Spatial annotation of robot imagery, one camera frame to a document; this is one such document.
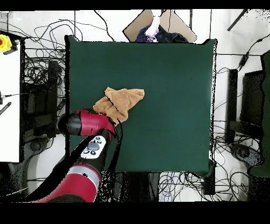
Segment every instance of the green mat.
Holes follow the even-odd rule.
[[[123,123],[117,171],[209,171],[215,40],[205,44],[70,42],[70,112],[113,89],[144,89]],[[70,151],[83,136],[70,136]],[[115,150],[110,145],[107,166]]]

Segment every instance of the black stand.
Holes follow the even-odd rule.
[[[26,100],[25,131],[34,129],[35,136],[56,136],[57,122],[57,74],[60,67],[49,61],[46,85],[23,84],[23,92],[32,93]]]
[[[245,74],[243,78],[243,95],[240,121],[236,121],[237,106],[237,79],[238,71],[229,70],[228,95],[227,95],[227,123],[225,127],[225,142],[233,143],[235,133],[242,133],[256,139],[262,139],[262,106],[263,93],[261,91],[262,81],[265,74],[255,71]]]
[[[231,26],[227,29],[227,31],[230,31],[235,24],[243,17],[243,15],[247,12],[247,10],[243,10],[240,15],[236,18],[236,20],[234,20],[234,22],[231,24]]]

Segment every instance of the wire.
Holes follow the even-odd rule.
[[[251,48],[252,48],[256,43],[263,41],[265,38],[267,38],[267,37],[269,37],[269,36],[270,36],[270,34],[268,34],[267,36],[265,36],[265,37],[263,37],[263,38],[258,39],[254,44],[251,45],[251,47],[248,49],[248,51],[246,52],[246,54],[243,55],[242,58],[241,58],[241,60],[240,60],[240,63],[239,63],[240,69],[239,69],[239,71],[241,71],[242,67],[245,66],[245,64],[246,64],[246,62],[247,62],[247,60],[248,60],[248,55],[249,55],[249,52],[250,52]]]
[[[27,180],[28,182],[29,181],[44,181],[46,178],[35,178],[35,179],[29,179]]]
[[[170,26],[171,26],[171,10],[170,10],[170,18],[169,18],[169,28],[168,28],[168,33],[169,33],[169,30],[170,30]]]
[[[105,25],[106,25],[107,35],[112,39],[113,42],[115,42],[115,40],[112,38],[112,36],[111,36],[111,35],[109,34],[109,32],[108,32],[108,26],[107,26],[107,23],[106,23],[105,19],[102,18],[102,16],[101,16],[100,14],[98,14],[98,13],[96,12],[96,10],[94,10],[94,12],[95,12],[96,15],[98,15],[98,16],[104,21],[104,23],[105,23]]]
[[[53,141],[52,141],[51,146],[50,146],[50,147],[48,147],[48,148],[46,148],[45,150],[48,150],[49,148],[51,148],[51,147],[53,146]]]
[[[212,25],[212,9],[210,11],[210,31],[209,31],[209,39],[211,39],[211,25]]]
[[[243,138],[243,137],[246,137],[245,135],[236,134],[236,136],[242,137],[240,142],[242,142],[242,141],[244,141],[246,139],[249,139],[249,137]],[[221,143],[224,143],[224,137],[220,137],[220,136],[215,138],[215,142],[216,142],[216,144],[214,144],[214,153],[219,152],[220,155],[222,155],[222,152],[220,152],[218,147],[216,147],[216,146],[220,145],[221,148],[224,148],[224,147],[227,147],[228,144],[222,146]],[[167,173],[164,173],[163,175],[160,176],[159,194],[161,194],[161,198],[164,201],[175,201],[176,198],[179,197],[179,201],[181,201],[180,195],[181,195],[182,190],[184,190],[185,188],[191,188],[191,189],[197,191],[198,194],[201,196],[201,200],[204,199],[206,201],[225,201],[223,198],[221,198],[221,195],[229,196],[229,198],[227,200],[231,201],[232,198],[237,198],[237,195],[238,195],[240,190],[246,192],[247,187],[243,183],[241,183],[240,185],[237,185],[234,181],[232,181],[232,175],[234,175],[234,174],[232,174],[231,177],[229,176],[228,172],[223,167],[223,165],[225,164],[225,157],[223,155],[222,155],[222,157],[224,159],[224,163],[220,164],[220,163],[217,162],[217,164],[219,166],[217,166],[216,168],[221,167],[225,171],[225,174],[226,174],[227,178],[220,179],[220,180],[217,179],[215,185],[217,185],[218,182],[222,182],[224,185],[219,185],[219,186],[227,186],[228,187],[227,189],[217,191],[215,193],[215,195],[210,195],[209,196],[210,200],[209,200],[202,193],[203,187],[202,187],[201,183],[199,183],[198,181],[191,181],[191,179],[193,179],[193,174],[192,173],[190,173],[190,172],[180,172],[180,174],[178,175],[179,183],[175,183],[174,177],[176,176],[176,173],[175,172],[167,172]],[[185,176],[184,183],[181,180],[181,176]],[[175,187],[177,185],[180,185],[181,187],[180,187],[180,190],[175,191]]]
[[[92,24],[86,24],[86,23],[79,23],[79,24],[81,24],[81,25],[89,25],[89,26],[92,26],[92,27],[94,27],[94,28],[97,28],[97,29],[100,29],[100,30],[107,31],[106,29],[103,29],[103,28],[100,28],[100,27],[94,26],[94,25],[92,25]]]
[[[216,110],[217,108],[221,107],[222,105],[226,104],[227,102],[228,102],[228,101],[226,101],[226,102],[224,102],[223,104],[220,104],[218,107],[216,107],[216,108],[214,109],[214,112],[215,112],[215,110]]]
[[[229,179],[229,185],[230,185],[230,187],[231,187],[232,193],[233,193],[234,197],[236,198],[236,200],[237,200],[237,201],[240,201],[240,199],[238,199],[238,197],[236,197],[235,192],[234,192],[234,190],[233,190],[233,186],[232,186],[232,177],[233,177],[235,174],[237,174],[237,173],[241,173],[241,174],[245,175],[247,178],[248,178],[248,175],[247,175],[246,173],[243,173],[243,172],[241,172],[241,171],[238,171],[238,172],[234,172],[234,173],[230,176],[230,179]]]
[[[5,97],[11,97],[11,96],[16,96],[16,95],[24,95],[24,94],[12,94],[12,95],[4,95]]]
[[[7,194],[6,196],[9,196],[9,195],[13,195],[13,194],[19,193],[19,192],[24,191],[24,190],[26,190],[26,189],[28,189],[28,188],[29,188],[29,186],[26,187],[26,188],[24,188],[24,189],[21,189],[21,190],[19,190],[19,191],[15,191],[15,192],[13,192],[13,193],[11,193],[11,194]]]

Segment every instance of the black cable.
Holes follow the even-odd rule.
[[[237,200],[237,201],[240,201],[240,199],[238,199],[238,197],[236,197],[235,192],[234,192],[234,190],[233,190],[233,186],[232,186],[232,177],[233,177],[233,175],[235,175],[235,174],[237,174],[237,173],[241,173],[241,174],[245,175],[247,178],[248,178],[248,175],[247,175],[246,173],[241,172],[241,171],[237,171],[237,172],[234,172],[234,173],[230,176],[230,179],[229,179],[229,185],[230,185],[230,188],[231,188],[231,190],[232,190],[232,193],[233,193],[234,197],[236,198],[236,200]]]
[[[54,142],[54,138],[53,138],[53,141],[52,141],[52,144],[50,147],[46,148],[45,150],[48,150],[49,148],[51,148],[53,146],[53,142]]]
[[[74,36],[76,36],[76,10],[74,10]]]
[[[270,34],[268,34],[267,36],[263,37],[263,38],[260,38],[258,39],[254,44],[251,45],[251,47],[248,49],[248,51],[246,52],[245,55],[242,56],[241,60],[240,60],[240,63],[239,63],[239,66],[240,66],[240,69],[239,71],[241,71],[242,67],[246,64],[247,60],[248,60],[248,55],[249,55],[249,52],[251,50],[251,48],[258,42],[261,42],[263,41],[265,38],[269,37]]]
[[[27,180],[28,182],[30,181],[44,181],[46,178],[35,178],[35,179],[29,179]]]
[[[120,149],[121,149],[121,144],[122,144],[122,139],[123,139],[123,128],[121,122],[118,120],[120,124],[120,129],[121,129],[121,136],[119,138],[119,133],[115,129],[116,134],[113,134],[114,137],[117,137],[117,146],[115,148],[115,151],[113,153],[112,160],[110,162],[110,165],[107,169],[107,171],[102,171],[102,184],[98,190],[98,194],[96,197],[97,202],[108,202],[109,199],[113,198],[113,189],[115,187],[116,183],[116,173],[115,173],[115,168],[117,165]]]
[[[244,192],[247,194],[247,192],[248,192],[248,187],[245,186],[243,183],[241,183],[241,187],[244,189]]]
[[[37,92],[26,92],[26,93],[23,93],[23,94],[11,94],[11,95],[4,95],[4,96],[5,96],[5,97],[11,97],[11,96],[16,96],[16,95],[36,94],[36,93],[39,93],[39,92],[41,92],[41,91],[50,92],[51,94],[57,96],[57,97],[60,98],[60,99],[65,98],[65,97],[62,97],[62,96],[59,96],[59,95],[55,94],[54,92],[51,92],[51,91],[45,90],[45,89],[39,90],[39,91],[37,91]]]
[[[215,110],[217,109],[217,108],[219,108],[219,107],[221,107],[222,105],[224,105],[224,104],[226,104],[227,103],[227,101],[226,102],[224,102],[223,104],[220,104],[218,107],[216,107],[215,109],[214,109],[214,112],[215,112]]]
[[[95,12],[96,15],[98,15],[98,16],[104,21],[104,23],[105,23],[105,25],[106,25],[107,35],[112,39],[113,42],[115,42],[115,40],[112,38],[112,36],[111,36],[111,35],[109,34],[109,32],[108,32],[108,26],[107,26],[107,23],[106,23],[105,19],[102,18],[102,16],[101,16],[100,14],[98,14],[98,13],[96,12],[96,10],[94,10],[94,12]]]
[[[171,26],[171,10],[170,10],[170,18],[169,18],[169,28],[168,28],[168,33],[169,33],[169,30],[170,30],[170,26]]]
[[[94,27],[94,28],[97,28],[97,29],[100,29],[100,30],[107,31],[106,29],[103,29],[103,28],[100,28],[100,27],[94,26],[94,25],[92,25],[92,24],[86,24],[86,23],[79,23],[79,24],[81,24],[81,25],[89,25],[89,26],[92,26],[92,27]]]
[[[223,53],[217,53],[217,55],[237,55],[237,56],[244,56],[245,54],[223,54]],[[260,54],[249,54],[248,56],[261,56]]]
[[[212,25],[212,9],[210,11],[210,31],[209,31],[209,39],[211,39],[211,25]]]

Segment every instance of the pink object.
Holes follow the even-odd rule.
[[[153,42],[157,42],[157,39],[155,38],[155,36],[159,32],[159,30],[158,30],[159,24],[160,24],[160,17],[159,16],[155,16],[154,19],[153,19],[153,22],[152,22],[151,26],[146,30],[145,35],[150,40],[152,40]]]

